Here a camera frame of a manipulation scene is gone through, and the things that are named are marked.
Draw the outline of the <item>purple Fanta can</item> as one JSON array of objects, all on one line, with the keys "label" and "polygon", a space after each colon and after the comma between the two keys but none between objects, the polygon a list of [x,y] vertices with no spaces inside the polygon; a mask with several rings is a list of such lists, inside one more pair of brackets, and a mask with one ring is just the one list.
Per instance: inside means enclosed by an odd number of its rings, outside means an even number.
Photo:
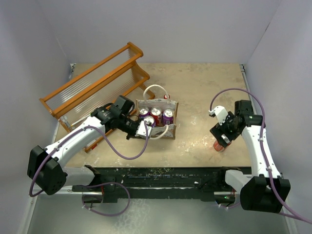
[{"label": "purple Fanta can", "polygon": [[165,109],[162,113],[162,124],[170,125],[173,124],[174,121],[174,111],[173,109]]},{"label": "purple Fanta can", "polygon": [[147,106],[141,106],[138,108],[139,118],[143,119],[150,115],[150,109]]},{"label": "purple Fanta can", "polygon": [[156,126],[156,122],[155,119],[152,116],[146,116],[143,119],[145,122],[147,122],[147,124],[149,126],[151,126],[152,128],[154,128]]}]

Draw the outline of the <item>red Coke can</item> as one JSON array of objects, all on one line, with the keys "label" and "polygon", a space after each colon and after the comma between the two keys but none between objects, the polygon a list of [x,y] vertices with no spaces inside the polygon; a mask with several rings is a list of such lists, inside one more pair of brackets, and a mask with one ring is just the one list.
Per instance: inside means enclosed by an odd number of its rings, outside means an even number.
[{"label": "red Coke can", "polygon": [[162,124],[162,109],[158,106],[154,106],[151,108],[150,114],[155,119],[156,126],[160,126]]},{"label": "red Coke can", "polygon": [[214,144],[213,144],[213,147],[214,147],[214,149],[215,149],[217,152],[223,152],[223,151],[225,151],[230,145],[231,145],[231,142],[229,142],[229,143],[227,144],[226,147],[223,147],[223,146],[220,145],[220,144],[218,143],[218,141],[216,140],[216,141],[214,142]]}]

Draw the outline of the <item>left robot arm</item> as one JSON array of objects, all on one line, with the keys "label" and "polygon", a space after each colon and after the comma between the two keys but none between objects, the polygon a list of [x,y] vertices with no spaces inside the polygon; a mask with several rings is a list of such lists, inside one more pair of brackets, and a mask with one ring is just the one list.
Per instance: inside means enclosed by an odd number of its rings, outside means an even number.
[{"label": "left robot arm", "polygon": [[109,130],[119,129],[127,133],[127,138],[149,138],[149,128],[143,120],[130,119],[135,104],[124,96],[114,103],[96,108],[75,130],[59,141],[46,146],[34,147],[30,152],[27,175],[31,178],[29,195],[35,197],[33,188],[38,185],[47,195],[53,195],[64,186],[81,185],[89,191],[100,187],[99,175],[91,166],[68,168],[69,160],[87,144]]}]

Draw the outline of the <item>canvas jute tote bag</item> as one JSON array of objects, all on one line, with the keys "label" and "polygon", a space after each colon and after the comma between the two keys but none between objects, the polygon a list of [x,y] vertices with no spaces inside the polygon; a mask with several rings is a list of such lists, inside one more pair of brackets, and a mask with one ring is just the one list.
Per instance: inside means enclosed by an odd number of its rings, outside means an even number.
[{"label": "canvas jute tote bag", "polygon": [[[152,88],[159,88],[164,92],[160,98],[148,99],[147,94]],[[171,99],[170,95],[160,85],[153,84],[148,86],[143,92],[142,100],[136,100],[136,110],[142,119],[151,117],[151,139],[172,139],[176,138],[176,117],[179,102]]]}]

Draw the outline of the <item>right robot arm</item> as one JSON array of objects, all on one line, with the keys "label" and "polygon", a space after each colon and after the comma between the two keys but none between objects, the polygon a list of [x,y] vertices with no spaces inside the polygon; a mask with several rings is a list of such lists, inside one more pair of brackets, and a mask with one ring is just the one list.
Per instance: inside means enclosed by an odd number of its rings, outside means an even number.
[{"label": "right robot arm", "polygon": [[217,178],[217,186],[223,191],[231,187],[238,193],[244,210],[279,213],[282,209],[277,196],[285,200],[291,189],[289,180],[284,179],[276,168],[268,143],[266,130],[261,128],[263,117],[254,113],[249,100],[234,104],[234,112],[216,106],[209,115],[217,118],[217,124],[210,130],[216,142],[226,148],[242,136],[251,161],[251,176],[241,171],[227,169]]}]

